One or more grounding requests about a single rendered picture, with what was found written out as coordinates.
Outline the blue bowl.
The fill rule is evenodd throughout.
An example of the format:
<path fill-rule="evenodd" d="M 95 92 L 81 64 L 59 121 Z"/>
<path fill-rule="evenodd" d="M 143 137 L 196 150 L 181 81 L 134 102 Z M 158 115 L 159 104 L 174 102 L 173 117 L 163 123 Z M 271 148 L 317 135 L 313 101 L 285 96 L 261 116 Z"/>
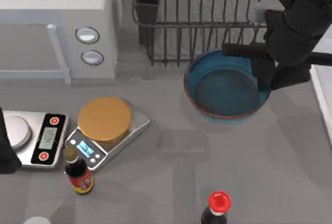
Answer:
<path fill-rule="evenodd" d="M 259 84 L 249 58 L 224 55 L 220 49 L 197 56 L 186 69 L 183 85 L 197 112 L 222 124 L 250 118 L 271 92 Z"/>

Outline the dark bottle with red cap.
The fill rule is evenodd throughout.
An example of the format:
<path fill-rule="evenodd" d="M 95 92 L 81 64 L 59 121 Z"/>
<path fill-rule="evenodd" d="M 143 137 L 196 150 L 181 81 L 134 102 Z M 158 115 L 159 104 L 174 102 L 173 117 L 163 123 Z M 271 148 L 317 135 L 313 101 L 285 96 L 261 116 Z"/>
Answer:
<path fill-rule="evenodd" d="M 207 207 L 201 214 L 200 224 L 228 224 L 227 212 L 231 198 L 224 191 L 214 191 L 207 199 Z"/>

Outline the silver scale with tan disc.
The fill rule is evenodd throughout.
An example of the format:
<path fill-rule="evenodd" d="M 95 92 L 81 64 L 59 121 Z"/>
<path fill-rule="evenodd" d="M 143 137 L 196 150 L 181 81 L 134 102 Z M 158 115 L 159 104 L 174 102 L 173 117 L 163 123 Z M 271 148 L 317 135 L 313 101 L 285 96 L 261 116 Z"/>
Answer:
<path fill-rule="evenodd" d="M 99 97 L 79 111 L 77 128 L 65 141 L 90 171 L 96 172 L 129 146 L 150 124 L 134 104 L 117 97 Z"/>

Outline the small round microwave knob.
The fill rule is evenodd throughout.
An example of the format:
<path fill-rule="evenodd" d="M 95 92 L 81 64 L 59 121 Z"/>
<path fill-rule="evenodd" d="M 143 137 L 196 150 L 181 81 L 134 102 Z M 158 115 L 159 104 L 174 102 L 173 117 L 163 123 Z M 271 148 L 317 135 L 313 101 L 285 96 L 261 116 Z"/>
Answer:
<path fill-rule="evenodd" d="M 80 57 L 85 64 L 90 66 L 98 66 L 104 61 L 104 56 L 96 50 L 85 51 Z"/>

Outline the large round microwave knob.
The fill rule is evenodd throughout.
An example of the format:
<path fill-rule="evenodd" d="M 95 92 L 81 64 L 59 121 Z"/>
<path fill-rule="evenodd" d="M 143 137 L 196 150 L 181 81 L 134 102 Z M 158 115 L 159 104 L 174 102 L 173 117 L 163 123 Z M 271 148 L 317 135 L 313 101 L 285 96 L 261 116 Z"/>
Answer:
<path fill-rule="evenodd" d="M 75 31 L 76 39 L 83 44 L 95 44 L 100 39 L 99 32 L 90 26 L 85 26 Z"/>

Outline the pale microwave oven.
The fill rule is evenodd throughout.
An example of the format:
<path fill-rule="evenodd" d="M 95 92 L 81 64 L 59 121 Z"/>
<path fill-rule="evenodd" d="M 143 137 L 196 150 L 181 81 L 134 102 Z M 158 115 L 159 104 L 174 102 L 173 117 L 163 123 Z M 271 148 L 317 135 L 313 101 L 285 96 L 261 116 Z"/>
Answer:
<path fill-rule="evenodd" d="M 115 78 L 121 15 L 122 0 L 0 0 L 0 24 L 54 24 L 59 28 L 71 82 Z M 98 42 L 87 45 L 76 39 L 76 29 L 85 26 L 99 32 Z M 80 56 L 89 50 L 100 52 L 103 63 L 85 64 Z"/>

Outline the dark sauce bottle red label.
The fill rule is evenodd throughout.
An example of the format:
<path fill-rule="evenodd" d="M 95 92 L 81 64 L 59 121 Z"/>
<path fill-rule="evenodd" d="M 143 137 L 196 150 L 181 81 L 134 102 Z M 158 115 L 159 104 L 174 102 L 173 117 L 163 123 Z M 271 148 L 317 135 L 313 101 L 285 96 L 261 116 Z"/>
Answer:
<path fill-rule="evenodd" d="M 89 193 L 93 189 L 94 180 L 85 160 L 78 156 L 73 147 L 65 147 L 63 157 L 65 159 L 65 172 L 73 190 L 81 195 Z"/>

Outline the silver scale with black panel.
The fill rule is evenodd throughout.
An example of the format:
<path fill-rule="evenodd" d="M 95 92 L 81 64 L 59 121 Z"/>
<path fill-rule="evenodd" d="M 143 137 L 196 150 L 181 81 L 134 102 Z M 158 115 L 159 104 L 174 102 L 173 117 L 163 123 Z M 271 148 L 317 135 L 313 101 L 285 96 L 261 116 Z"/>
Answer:
<path fill-rule="evenodd" d="M 68 116 L 32 111 L 3 111 L 10 144 L 23 167 L 56 167 L 68 126 Z"/>

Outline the microwave glass door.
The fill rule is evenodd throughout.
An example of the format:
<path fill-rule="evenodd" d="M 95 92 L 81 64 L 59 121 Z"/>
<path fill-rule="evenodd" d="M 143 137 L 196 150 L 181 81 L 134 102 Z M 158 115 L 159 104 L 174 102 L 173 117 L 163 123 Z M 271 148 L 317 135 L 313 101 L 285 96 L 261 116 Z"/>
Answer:
<path fill-rule="evenodd" d="M 0 24 L 0 80 L 71 83 L 66 50 L 54 24 Z"/>

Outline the grey round cap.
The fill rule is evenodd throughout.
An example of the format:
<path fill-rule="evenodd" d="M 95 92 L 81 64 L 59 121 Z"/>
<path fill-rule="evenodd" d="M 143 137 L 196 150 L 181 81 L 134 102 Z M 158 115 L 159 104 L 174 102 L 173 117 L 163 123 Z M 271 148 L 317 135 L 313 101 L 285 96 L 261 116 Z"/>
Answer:
<path fill-rule="evenodd" d="M 45 217 L 33 216 L 25 220 L 23 224 L 52 224 L 52 223 Z"/>

